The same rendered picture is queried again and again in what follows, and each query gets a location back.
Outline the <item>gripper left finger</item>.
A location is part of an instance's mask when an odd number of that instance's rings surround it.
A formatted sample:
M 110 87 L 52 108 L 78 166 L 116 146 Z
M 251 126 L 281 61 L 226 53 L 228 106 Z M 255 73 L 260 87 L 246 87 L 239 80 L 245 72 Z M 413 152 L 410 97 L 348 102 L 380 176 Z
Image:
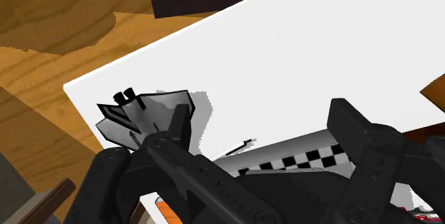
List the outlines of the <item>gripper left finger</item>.
M 88 169 L 63 224 L 130 224 L 142 195 L 158 193 L 183 224 L 286 224 L 270 201 L 202 155 L 189 153 L 190 112 L 131 153 L 107 148 Z

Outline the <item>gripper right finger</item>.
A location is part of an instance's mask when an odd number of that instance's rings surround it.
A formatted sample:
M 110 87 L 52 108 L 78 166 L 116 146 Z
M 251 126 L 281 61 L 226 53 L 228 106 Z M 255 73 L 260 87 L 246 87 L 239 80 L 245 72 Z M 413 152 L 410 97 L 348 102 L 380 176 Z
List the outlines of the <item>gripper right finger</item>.
M 445 218 L 445 136 L 418 143 L 371 123 L 344 98 L 331 100 L 327 129 L 356 166 L 332 224 L 422 224 L 390 203 L 396 183 L 410 185 Z

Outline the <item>white pen with black tip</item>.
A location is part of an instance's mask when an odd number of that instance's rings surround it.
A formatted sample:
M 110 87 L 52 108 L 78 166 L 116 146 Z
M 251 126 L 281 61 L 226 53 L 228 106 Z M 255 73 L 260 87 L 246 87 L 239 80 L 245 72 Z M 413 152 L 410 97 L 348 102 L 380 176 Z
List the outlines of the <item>white pen with black tip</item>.
M 219 153 L 216 156 L 213 156 L 210 160 L 211 161 L 216 161 L 219 158 L 222 158 L 224 156 L 228 156 L 228 155 L 230 155 L 230 154 L 232 154 L 232 153 L 234 153 L 234 152 L 236 152 L 238 150 L 241 150 L 244 147 L 246 147 L 248 145 L 248 143 L 250 143 L 251 141 L 252 141 L 252 139 L 244 140 L 242 143 L 239 143 L 239 144 L 237 144 L 237 145 L 235 145 L 235 146 L 233 146 L 233 147 L 223 151 L 222 153 Z

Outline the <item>orange and white object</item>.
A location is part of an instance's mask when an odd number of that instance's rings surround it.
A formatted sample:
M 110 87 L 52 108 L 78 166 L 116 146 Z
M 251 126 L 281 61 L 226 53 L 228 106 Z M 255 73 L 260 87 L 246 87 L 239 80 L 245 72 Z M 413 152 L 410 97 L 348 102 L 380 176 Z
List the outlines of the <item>orange and white object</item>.
M 183 224 L 181 219 L 161 197 L 156 198 L 155 205 L 168 224 Z

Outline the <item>grey box with checkered band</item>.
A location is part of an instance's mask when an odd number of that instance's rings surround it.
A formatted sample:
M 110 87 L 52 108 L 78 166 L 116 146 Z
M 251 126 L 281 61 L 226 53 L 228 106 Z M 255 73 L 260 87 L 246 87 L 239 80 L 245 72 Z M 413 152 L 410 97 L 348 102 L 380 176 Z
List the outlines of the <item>grey box with checkered band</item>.
M 355 169 L 348 155 L 326 129 L 225 156 L 214 163 L 233 177 L 327 171 L 349 178 Z

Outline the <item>grey toy jet plane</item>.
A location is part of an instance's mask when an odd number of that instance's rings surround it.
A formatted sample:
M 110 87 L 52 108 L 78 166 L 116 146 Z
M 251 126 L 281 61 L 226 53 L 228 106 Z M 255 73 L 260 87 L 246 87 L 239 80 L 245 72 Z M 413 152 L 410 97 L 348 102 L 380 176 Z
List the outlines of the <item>grey toy jet plane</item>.
M 113 99 L 114 105 L 98 104 L 104 119 L 96 128 L 107 141 L 132 151 L 143 145 L 146 136 L 168 130 L 177 105 L 187 104 L 190 115 L 195 111 L 186 90 L 137 95 L 132 88 L 127 88 L 116 93 Z

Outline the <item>red and white object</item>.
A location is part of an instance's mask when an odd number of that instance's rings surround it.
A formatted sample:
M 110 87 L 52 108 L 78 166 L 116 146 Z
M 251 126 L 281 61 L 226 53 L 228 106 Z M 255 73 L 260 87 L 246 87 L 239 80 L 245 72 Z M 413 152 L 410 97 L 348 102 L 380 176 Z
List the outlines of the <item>red and white object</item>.
M 423 211 L 420 208 L 414 208 L 413 210 L 407 210 L 405 207 L 400 207 L 403 211 L 409 213 L 416 219 L 426 224 L 444 224 L 435 211 Z

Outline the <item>brown wooden object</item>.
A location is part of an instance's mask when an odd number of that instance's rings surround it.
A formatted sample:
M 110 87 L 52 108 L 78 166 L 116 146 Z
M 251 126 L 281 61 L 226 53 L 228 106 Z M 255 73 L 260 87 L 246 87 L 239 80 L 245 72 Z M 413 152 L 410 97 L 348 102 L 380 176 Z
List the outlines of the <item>brown wooden object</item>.
M 445 73 L 425 86 L 420 93 L 445 113 Z

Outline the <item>white table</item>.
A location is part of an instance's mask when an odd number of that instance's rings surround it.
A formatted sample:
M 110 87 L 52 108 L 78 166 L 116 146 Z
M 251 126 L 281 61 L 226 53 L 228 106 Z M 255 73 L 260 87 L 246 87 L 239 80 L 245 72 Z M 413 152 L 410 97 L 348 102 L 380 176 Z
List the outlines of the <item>white table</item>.
M 91 129 L 126 88 L 188 90 L 194 153 L 327 125 L 330 101 L 401 132 L 445 122 L 421 90 L 445 74 L 445 0 L 244 0 L 63 87 Z

